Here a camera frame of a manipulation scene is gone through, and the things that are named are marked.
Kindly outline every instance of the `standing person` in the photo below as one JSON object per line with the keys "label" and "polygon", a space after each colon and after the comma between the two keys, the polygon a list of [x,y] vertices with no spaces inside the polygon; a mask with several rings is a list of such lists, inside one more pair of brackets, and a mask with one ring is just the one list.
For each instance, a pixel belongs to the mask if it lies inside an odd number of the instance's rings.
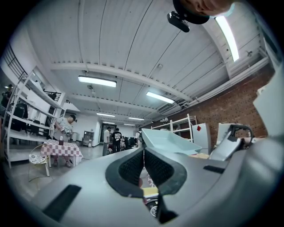
{"label": "standing person", "polygon": [[1,105],[4,106],[5,108],[7,108],[9,99],[12,95],[12,88],[13,88],[12,84],[9,84],[7,91],[5,93],[2,93],[3,99],[1,101]]}
{"label": "standing person", "polygon": [[112,134],[112,137],[114,139],[113,142],[113,153],[120,151],[120,140],[121,140],[121,133],[119,132],[119,128],[115,129],[115,132]]}
{"label": "standing person", "polygon": [[108,144],[110,142],[110,127],[107,127],[107,129],[103,133],[103,156],[107,155],[107,149]]}
{"label": "standing person", "polygon": [[[60,117],[56,120],[55,122],[55,132],[53,135],[53,139],[54,140],[60,140],[60,137],[63,137],[63,141],[64,142],[68,142],[70,139],[70,136],[72,134],[73,131],[73,125],[72,123],[76,120],[75,115],[71,114],[70,117],[65,118],[65,117]],[[54,156],[54,163],[53,166],[57,166],[58,165],[58,155]],[[69,161],[69,157],[68,156],[64,156],[64,159],[66,161],[66,166],[68,168],[71,167],[70,161]]]}

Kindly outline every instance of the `gray shirt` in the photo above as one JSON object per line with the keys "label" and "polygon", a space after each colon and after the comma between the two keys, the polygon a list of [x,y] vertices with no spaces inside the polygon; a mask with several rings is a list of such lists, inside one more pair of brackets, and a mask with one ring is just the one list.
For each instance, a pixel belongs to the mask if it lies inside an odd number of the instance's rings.
{"label": "gray shirt", "polygon": [[58,122],[60,127],[64,127],[65,130],[63,132],[61,132],[60,129],[55,129],[53,137],[56,140],[60,140],[60,137],[63,137],[63,141],[64,142],[68,142],[68,140],[70,139],[70,135],[71,135],[71,133],[73,131],[73,125],[70,124],[67,121],[67,118],[65,118],[65,117],[60,117],[56,121]]}

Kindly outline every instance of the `brick wall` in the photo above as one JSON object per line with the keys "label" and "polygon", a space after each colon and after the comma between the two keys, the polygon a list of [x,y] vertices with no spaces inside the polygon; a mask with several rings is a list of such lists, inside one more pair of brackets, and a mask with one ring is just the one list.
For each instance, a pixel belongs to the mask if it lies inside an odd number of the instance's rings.
{"label": "brick wall", "polygon": [[[197,123],[208,123],[210,126],[212,146],[216,144],[218,134],[218,123],[240,123],[250,125],[255,137],[267,136],[264,124],[253,105],[256,99],[256,91],[266,85],[272,77],[274,70],[266,66],[254,75],[246,78],[222,93],[197,104],[193,107],[168,117],[169,120],[176,121],[185,118],[187,114],[196,116]],[[147,125],[143,128],[150,129],[160,125],[160,122]],[[190,138],[189,132],[181,134],[184,138]]]}

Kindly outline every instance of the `bottle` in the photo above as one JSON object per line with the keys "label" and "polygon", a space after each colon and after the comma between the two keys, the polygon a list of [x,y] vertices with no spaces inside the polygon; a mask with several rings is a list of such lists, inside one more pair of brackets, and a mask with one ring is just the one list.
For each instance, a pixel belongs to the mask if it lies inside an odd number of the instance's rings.
{"label": "bottle", "polygon": [[63,136],[60,137],[59,145],[63,145]]}

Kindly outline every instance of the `shelving rack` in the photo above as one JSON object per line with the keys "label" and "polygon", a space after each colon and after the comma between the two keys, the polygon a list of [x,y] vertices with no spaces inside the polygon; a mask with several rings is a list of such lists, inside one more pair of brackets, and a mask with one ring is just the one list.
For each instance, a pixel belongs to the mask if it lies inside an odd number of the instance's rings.
{"label": "shelving rack", "polygon": [[[196,120],[196,116],[190,116],[189,114],[187,114],[187,117],[177,120],[177,121],[172,121],[170,120],[169,123],[167,124],[163,124],[163,125],[159,125],[156,127],[152,127],[151,129],[160,129],[160,128],[165,128],[165,127],[170,127],[170,131],[173,133],[181,133],[181,132],[188,132],[190,133],[190,139],[188,139],[189,141],[191,141],[193,143],[193,136],[192,136],[192,126],[194,125],[192,122],[195,123],[195,125],[197,125],[197,120]],[[185,129],[180,129],[180,125],[184,124],[184,123],[188,123],[189,127],[185,128]]]}
{"label": "shelving rack", "polygon": [[[37,126],[39,128],[42,128],[42,129],[48,129],[49,130],[49,134],[51,134],[51,132],[53,132],[53,124],[51,124],[50,127],[47,127],[45,125],[36,124],[36,123],[34,123],[32,121],[29,121],[27,119],[22,119],[20,117],[15,116],[14,112],[15,112],[16,105],[17,105],[19,99],[21,101],[25,102],[27,105],[29,105],[33,109],[39,111],[40,113],[45,114],[48,117],[53,118],[53,122],[54,122],[54,119],[57,118],[54,115],[55,112],[56,112],[56,109],[64,110],[64,114],[66,112],[66,109],[62,108],[57,102],[52,100],[42,90],[42,88],[40,86],[38,86],[34,81],[32,81],[32,76],[33,75],[34,75],[34,72],[32,71],[29,75],[23,74],[23,75],[20,76],[19,81],[18,81],[15,89],[12,92],[12,96],[11,96],[11,98],[9,100],[8,105],[7,105],[7,111],[6,111],[5,116],[4,116],[2,132],[5,131],[5,135],[4,135],[3,139],[5,137],[7,137],[7,149],[5,149],[4,154],[5,154],[5,158],[7,159],[8,163],[9,163],[9,168],[11,168],[11,162],[12,161],[27,160],[28,159],[28,155],[29,155],[29,152],[21,152],[21,150],[18,150],[18,149],[10,150],[10,138],[21,139],[21,140],[28,140],[28,141],[36,141],[36,142],[45,142],[47,140],[45,137],[42,137],[42,136],[30,135],[30,134],[25,133],[24,131],[18,132],[18,131],[12,130],[11,129],[11,124],[12,124],[12,120],[13,119],[25,122],[25,123],[30,124],[30,125]],[[40,97],[42,100],[47,102],[50,106],[53,106],[55,108],[54,113],[53,114],[48,113],[48,112],[42,110],[40,107],[38,107],[33,102],[27,100],[22,95],[24,87],[29,88],[38,97]],[[12,107],[12,110],[9,111],[8,108],[10,107],[10,104],[12,103],[12,101],[14,101],[14,105]],[[8,127],[5,127],[5,122],[6,122],[7,115],[10,116],[10,119],[9,119]]]}

